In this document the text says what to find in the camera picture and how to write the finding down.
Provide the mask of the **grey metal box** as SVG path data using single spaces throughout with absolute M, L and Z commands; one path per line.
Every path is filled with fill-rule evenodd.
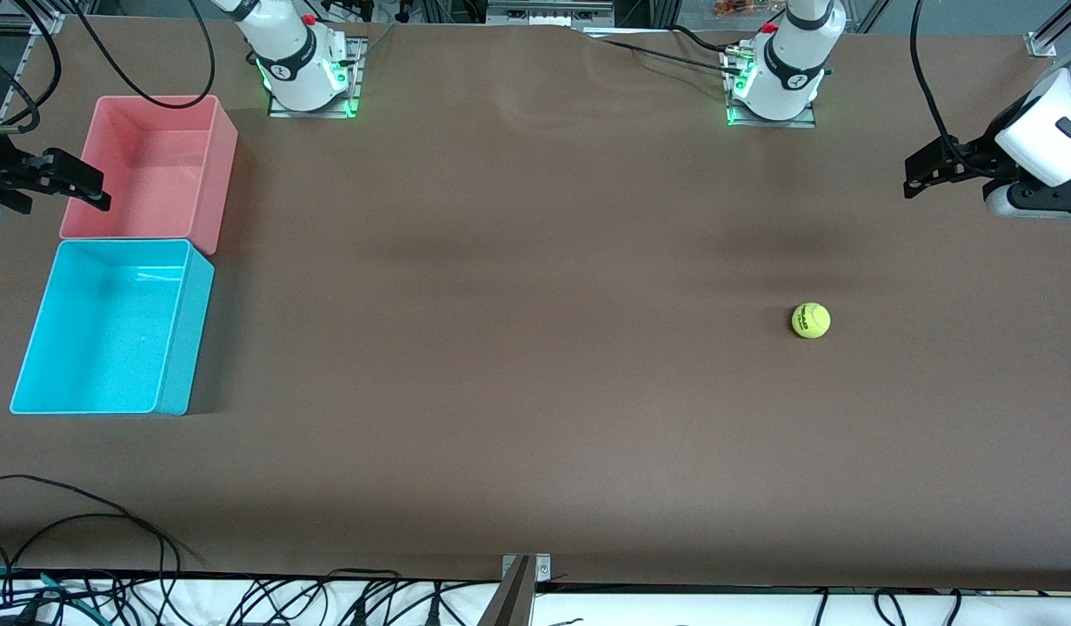
M 614 28 L 612 0 L 485 0 L 487 25 L 563 25 L 575 30 Z

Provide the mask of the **dark grey metal beam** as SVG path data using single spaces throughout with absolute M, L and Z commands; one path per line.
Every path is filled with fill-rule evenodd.
M 476 626 L 531 626 L 540 574 L 538 556 L 513 555 L 507 560 L 503 579 Z

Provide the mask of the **blue plastic bin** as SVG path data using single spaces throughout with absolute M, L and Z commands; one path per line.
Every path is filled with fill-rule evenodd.
M 214 278 L 186 239 L 61 242 L 10 411 L 185 415 Z

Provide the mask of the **silver metal bracket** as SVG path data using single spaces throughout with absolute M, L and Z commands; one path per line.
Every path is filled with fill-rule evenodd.
M 507 554 L 502 558 L 502 566 L 501 566 L 502 580 L 504 580 L 509 570 L 511 570 L 512 566 L 518 563 L 518 560 L 521 558 L 522 555 L 516 554 L 515 552 L 513 552 L 513 554 Z M 550 582 L 550 577 L 553 574 L 550 555 L 534 554 L 530 555 L 530 558 L 532 560 L 533 580 L 536 580 L 536 583 Z

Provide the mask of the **pink plastic bin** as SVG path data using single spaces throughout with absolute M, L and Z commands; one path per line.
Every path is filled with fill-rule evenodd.
M 238 132 L 217 97 L 181 101 L 97 100 L 80 159 L 102 171 L 110 209 L 70 199 L 60 238 L 187 239 L 216 253 Z

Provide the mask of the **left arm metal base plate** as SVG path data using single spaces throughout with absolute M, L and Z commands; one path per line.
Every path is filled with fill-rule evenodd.
M 742 96 L 746 95 L 748 87 L 755 80 L 755 61 L 753 51 L 739 46 L 727 46 L 725 51 L 718 54 L 723 68 L 735 68 L 735 74 L 726 75 L 723 88 L 726 95 L 726 114 L 729 126 L 748 126 L 758 128 L 814 129 L 816 114 L 811 102 L 803 110 L 787 120 L 773 120 L 755 114 Z

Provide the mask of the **aluminium profile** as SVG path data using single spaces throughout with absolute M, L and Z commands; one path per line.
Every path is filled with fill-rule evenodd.
M 64 17 L 54 0 L 0 0 L 0 35 L 40 35 L 39 22 L 58 33 Z
M 1026 50 L 1032 58 L 1053 58 L 1057 55 L 1056 44 L 1070 30 L 1071 0 L 1064 0 L 1047 20 L 1025 36 Z

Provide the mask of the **yellow tennis ball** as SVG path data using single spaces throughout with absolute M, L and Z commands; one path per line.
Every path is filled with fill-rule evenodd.
M 821 338 L 831 326 L 831 312 L 821 303 L 802 303 L 790 317 L 791 329 L 802 338 Z

